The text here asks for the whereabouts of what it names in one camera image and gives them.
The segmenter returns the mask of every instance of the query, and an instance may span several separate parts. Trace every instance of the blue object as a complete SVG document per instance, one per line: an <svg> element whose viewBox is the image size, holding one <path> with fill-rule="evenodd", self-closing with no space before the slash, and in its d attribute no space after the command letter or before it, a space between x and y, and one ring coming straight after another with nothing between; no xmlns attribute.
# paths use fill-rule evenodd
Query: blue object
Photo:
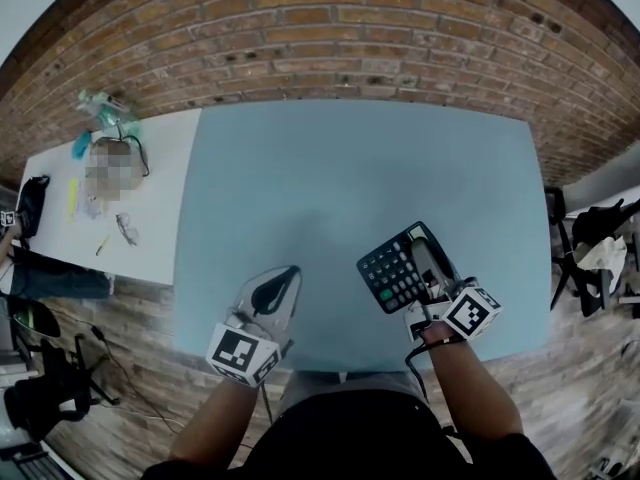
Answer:
<svg viewBox="0 0 640 480"><path fill-rule="evenodd" d="M91 144L91 133L83 132L78 138L73 142L71 146L71 157L74 160L82 160L85 151Z"/></svg>
<svg viewBox="0 0 640 480"><path fill-rule="evenodd" d="M405 370L415 344L402 311L380 309L356 262L419 220L461 277L504 307L473 342L481 359L543 346L549 230L526 123L374 101L203 110L176 250L174 345L203 355L247 279L295 264L303 281L283 366Z"/></svg>

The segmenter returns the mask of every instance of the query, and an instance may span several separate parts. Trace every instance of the yellow marker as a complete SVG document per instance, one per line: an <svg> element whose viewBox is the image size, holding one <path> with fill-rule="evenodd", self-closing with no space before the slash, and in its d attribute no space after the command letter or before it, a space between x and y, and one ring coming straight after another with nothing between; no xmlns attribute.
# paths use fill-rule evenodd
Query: yellow marker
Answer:
<svg viewBox="0 0 640 480"><path fill-rule="evenodd" d="M109 241L109 237L111 235L107 235L107 238L105 238L102 243L100 244L100 247L98 247L98 250L96 251L96 256L100 256L100 253L102 252L102 249L104 249L104 246L107 245L107 242Z"/></svg>
<svg viewBox="0 0 640 480"><path fill-rule="evenodd" d="M69 222L73 222L76 214L76 202L78 201L78 178L69 181Z"/></svg>

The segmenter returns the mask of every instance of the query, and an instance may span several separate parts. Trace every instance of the black bag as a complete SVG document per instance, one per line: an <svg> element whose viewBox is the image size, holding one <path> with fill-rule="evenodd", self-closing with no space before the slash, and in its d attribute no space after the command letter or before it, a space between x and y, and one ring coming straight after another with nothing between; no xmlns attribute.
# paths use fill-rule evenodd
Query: black bag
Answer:
<svg viewBox="0 0 640 480"><path fill-rule="evenodd" d="M18 201L18 210L16 213L22 225L20 243L27 251L29 250L29 244L26 239L35 236L38 232L40 217L42 216L42 207L44 206L44 196L49 181L49 176L29 178L29 181L24 184L20 192L20 200Z"/></svg>

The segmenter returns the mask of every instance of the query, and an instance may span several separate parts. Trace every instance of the table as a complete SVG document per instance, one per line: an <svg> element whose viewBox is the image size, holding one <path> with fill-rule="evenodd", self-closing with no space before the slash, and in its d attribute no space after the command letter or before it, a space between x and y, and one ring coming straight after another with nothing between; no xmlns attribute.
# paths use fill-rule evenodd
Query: table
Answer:
<svg viewBox="0 0 640 480"><path fill-rule="evenodd" d="M74 177L84 178L85 165L72 159L72 143L31 157L22 185L31 176L51 176L31 250L102 272L173 284L182 194L199 117L200 109L194 109L141 121L139 140L151 174L128 197L110 202L106 215L95 221L69 218L69 184ZM96 132L93 138L102 135ZM115 215L121 212L130 215L131 225L140 234L136 247L128 245L118 229ZM96 256L107 236L109 240Z"/></svg>
<svg viewBox="0 0 640 480"><path fill-rule="evenodd" d="M247 279L297 264L283 366L405 369L402 313L382 312L356 261L417 220L504 306L473 342L481 359L545 344L549 232L526 123L374 101L203 110L178 233L174 345L203 355ZM426 367L426 354L416 363Z"/></svg>

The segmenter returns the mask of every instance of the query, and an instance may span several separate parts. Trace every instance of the black shirt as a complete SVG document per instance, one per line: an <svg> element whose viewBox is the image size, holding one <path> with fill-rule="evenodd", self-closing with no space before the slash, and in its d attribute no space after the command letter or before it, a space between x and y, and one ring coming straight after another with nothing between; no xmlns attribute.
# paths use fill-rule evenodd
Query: black shirt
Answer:
<svg viewBox="0 0 640 480"><path fill-rule="evenodd" d="M423 479L555 479L523 435L495 442L465 440L465 445L473 464L464 460L427 406L411 395L345 391L308 398L286 411L241 468L212 471L173 461L149 468L143 480L248 478L271 471L307 478L344 470L390 471L394 476L415 471Z"/></svg>

